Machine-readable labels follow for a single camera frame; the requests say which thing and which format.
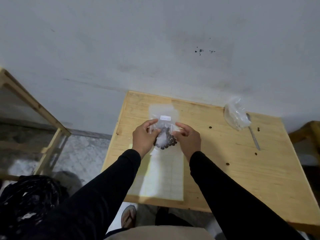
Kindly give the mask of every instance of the table top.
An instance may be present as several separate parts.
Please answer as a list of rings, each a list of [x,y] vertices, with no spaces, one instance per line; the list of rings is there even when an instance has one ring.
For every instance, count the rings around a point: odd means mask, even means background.
[[[236,131],[223,117],[223,108],[180,99],[129,91],[115,127],[102,171],[132,143],[132,132],[149,119],[149,105],[172,103],[180,122],[201,134],[202,152],[238,184],[264,202],[296,229],[320,226],[320,210],[280,118],[250,113],[250,130]],[[127,202],[210,212],[184,162],[184,201],[127,195]]]

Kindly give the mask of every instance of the person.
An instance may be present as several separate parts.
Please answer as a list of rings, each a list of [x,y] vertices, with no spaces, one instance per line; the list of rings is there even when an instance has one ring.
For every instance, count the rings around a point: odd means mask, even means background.
[[[22,239],[104,239],[134,181],[141,159],[150,151],[160,133],[158,129],[147,132],[157,121],[148,120],[138,126],[133,132],[132,149],[122,153],[110,167],[49,212]],[[228,240],[238,240],[241,236],[246,239],[304,239],[201,152],[201,137],[197,131],[182,123],[177,122],[176,125],[182,129],[175,131],[174,136],[189,163],[191,176]],[[163,208],[157,213],[156,223],[175,226],[116,230],[109,232],[108,239],[213,239],[203,228],[192,227]]]

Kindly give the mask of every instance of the baseboard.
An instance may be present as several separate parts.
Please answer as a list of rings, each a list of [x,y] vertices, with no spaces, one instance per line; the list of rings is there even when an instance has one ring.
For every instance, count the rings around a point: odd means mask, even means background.
[[[49,131],[56,130],[56,128],[53,125],[41,124],[41,123],[31,122],[26,120],[16,120],[16,119],[8,119],[8,118],[0,117],[0,123],[8,124],[8,125],[18,125],[22,127],[36,128],[36,129],[42,129],[42,130],[49,130]],[[88,136],[88,137],[107,139],[107,140],[110,140],[112,137],[112,135],[103,134],[103,133],[96,133],[96,132],[70,129],[70,128],[67,128],[67,129],[70,131],[72,135],[76,135],[76,136]]]

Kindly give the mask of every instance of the metal spoon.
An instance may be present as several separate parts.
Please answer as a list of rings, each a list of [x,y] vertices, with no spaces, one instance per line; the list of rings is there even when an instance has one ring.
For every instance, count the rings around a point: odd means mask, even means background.
[[[250,114],[247,113],[247,117],[248,117],[248,120],[250,120]],[[254,132],[252,131],[251,127],[249,126],[249,130],[251,132],[251,135],[252,135],[252,138],[253,138],[253,141],[254,141],[254,144],[256,145],[256,148],[260,151],[260,147],[259,147],[259,144],[258,144],[258,141],[256,139],[256,137],[254,136]]]

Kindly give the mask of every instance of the clear plastic bag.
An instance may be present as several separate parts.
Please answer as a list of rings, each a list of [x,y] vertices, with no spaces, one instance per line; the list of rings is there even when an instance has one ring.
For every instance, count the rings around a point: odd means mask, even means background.
[[[154,129],[161,129],[156,139],[156,146],[151,155],[156,152],[168,152],[175,148],[177,141],[172,136],[173,131],[179,131],[175,123],[179,120],[179,112],[172,104],[151,104],[149,106],[149,119],[158,119],[158,122],[150,126],[149,133]]]
[[[224,118],[228,124],[240,131],[251,125],[244,107],[240,104],[241,98],[235,97],[224,106]]]

